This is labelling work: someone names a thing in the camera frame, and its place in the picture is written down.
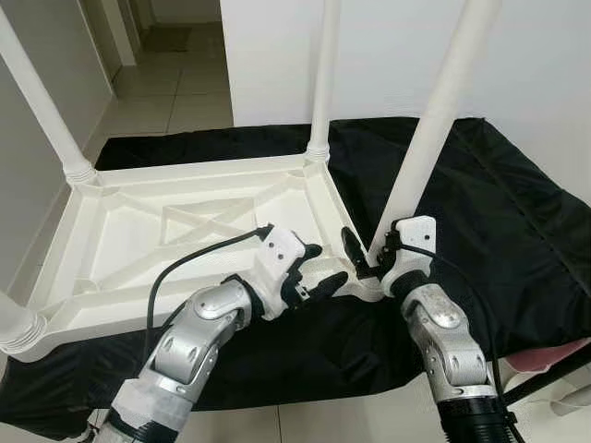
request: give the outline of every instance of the black wire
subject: black wire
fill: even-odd
[[[270,230],[269,226],[267,226],[265,228],[258,228],[253,231],[250,231],[248,233],[243,233],[242,235],[239,235],[238,237],[230,238],[228,240],[224,240],[223,242],[216,243],[215,245],[204,247],[203,249],[200,249],[199,251],[192,252],[191,254],[178,259],[176,262],[174,262],[172,265],[168,266],[165,270],[163,270],[160,273],[160,275],[156,278],[156,280],[154,281],[154,284],[152,285],[152,287],[150,289],[150,297],[148,299],[148,314],[146,316],[146,336],[144,338],[144,353],[143,353],[143,362],[144,363],[148,360],[148,357],[150,355],[151,332],[154,328],[154,304],[156,302],[156,294],[158,293],[158,288],[160,288],[160,285],[162,284],[162,282],[166,278],[166,276],[168,274],[170,274],[173,270],[178,268],[179,266],[187,263],[188,261],[191,261],[197,257],[204,256],[205,254],[209,254],[210,252],[215,251],[217,249],[221,249],[223,247],[242,242],[244,240],[247,240],[250,237],[254,237],[255,235],[258,235],[258,236],[266,235],[269,232],[269,230]]]
[[[173,311],[173,313],[164,321],[163,330],[168,328],[173,323],[173,320],[176,318],[176,316],[178,316],[181,313],[181,311],[183,309],[185,309],[186,305],[187,305],[187,300],[176,307],[176,309]]]
[[[511,429],[513,436],[515,437],[518,443],[525,443],[525,440],[523,439],[521,434],[519,434],[519,431],[517,430],[517,427],[515,426],[513,419],[511,418],[509,410],[507,409],[507,403],[504,398],[504,392],[501,384],[501,370],[499,368],[499,354],[497,353],[497,346],[495,344],[491,325],[492,319],[495,317],[495,315],[492,311],[492,308],[490,307],[490,304],[488,303],[488,300],[484,296],[482,296],[482,294],[476,289],[476,286],[472,283],[472,279],[470,278],[470,276],[466,274],[462,268],[460,268],[458,265],[448,260],[447,258],[442,257],[434,252],[427,251],[427,249],[423,249],[421,247],[410,245],[400,245],[399,247],[401,249],[406,249],[407,251],[416,252],[418,254],[434,258],[446,265],[447,267],[455,270],[464,279],[465,283],[468,285],[472,293],[476,296],[476,301],[480,305],[480,308],[484,314],[485,329],[487,330],[488,341],[490,342],[490,362],[492,364],[492,377],[495,384],[495,390],[499,395],[499,402],[501,403],[501,408],[503,410],[503,413],[505,414],[505,417],[507,419],[507,425]]]
[[[92,443],[94,441],[94,439],[99,435],[99,428],[98,427],[94,427],[91,424],[89,424],[89,426],[90,426],[89,434],[83,440],[80,440],[77,443]]]

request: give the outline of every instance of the white pole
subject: white pole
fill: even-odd
[[[45,325],[44,317],[17,305],[0,291],[0,350],[17,353],[31,347],[44,333]]]
[[[443,65],[388,198],[371,242],[368,260],[376,255],[393,221],[412,217],[443,144],[450,133],[459,100],[473,74],[475,61],[492,27],[501,0],[466,0]]]
[[[84,183],[92,180],[96,176],[96,171],[80,153],[76,140],[67,129],[1,6],[0,54],[62,162],[67,181]]]
[[[341,0],[324,0],[312,133],[306,149],[306,158],[311,162],[326,162],[330,156],[329,123],[340,19]]]

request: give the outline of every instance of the robotic arm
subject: robotic arm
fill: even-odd
[[[161,337],[139,377],[117,393],[98,443],[172,443],[214,368],[219,349],[253,318],[273,320],[285,309],[335,293],[347,281],[342,272],[308,290],[300,284],[301,265],[321,247],[304,244],[294,233],[260,228],[262,245],[251,270],[219,286],[199,290]],[[357,278],[378,277],[383,291],[402,301],[401,313],[423,355],[443,430],[452,443],[523,441],[514,429],[487,369],[468,319],[429,279],[435,252],[435,220],[415,217],[392,224],[370,268],[355,235],[344,228],[345,251]]]
[[[523,441],[495,389],[486,358],[470,335],[465,312],[429,279],[432,258],[425,251],[435,253],[435,228],[435,220],[426,216],[394,222],[375,269],[368,266],[356,237],[346,228],[343,239],[357,277],[378,277],[383,291],[402,301],[401,313],[423,356],[449,441]]]
[[[278,227],[261,228],[262,245],[252,269],[219,286],[195,292],[174,325],[160,338],[139,377],[117,393],[97,443],[172,443],[197,402],[220,348],[254,318],[273,320],[285,309],[334,293],[346,283],[342,272],[310,291],[302,286],[301,265],[318,256]]]

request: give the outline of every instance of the black fabric cover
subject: black fabric cover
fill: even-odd
[[[414,118],[332,122],[332,177],[366,245],[416,127]],[[97,168],[303,152],[309,126],[245,127],[159,138],[112,138]],[[437,249],[489,299],[502,355],[591,336],[591,210],[552,183],[482,119],[458,120],[418,214],[438,221]],[[433,274],[470,318],[486,353],[482,314],[461,278]],[[221,351],[196,409],[342,398],[399,387],[422,371],[397,301],[343,297],[257,322]],[[10,359],[0,420],[78,435],[139,371],[143,333],[69,343],[39,362]]]

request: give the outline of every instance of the metal arm link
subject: metal arm link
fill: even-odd
[[[406,296],[402,313],[423,353],[435,402],[496,395],[464,311],[438,284],[414,289]]]
[[[218,350],[250,323],[251,302],[238,281],[196,292],[160,339],[139,378],[196,402]]]

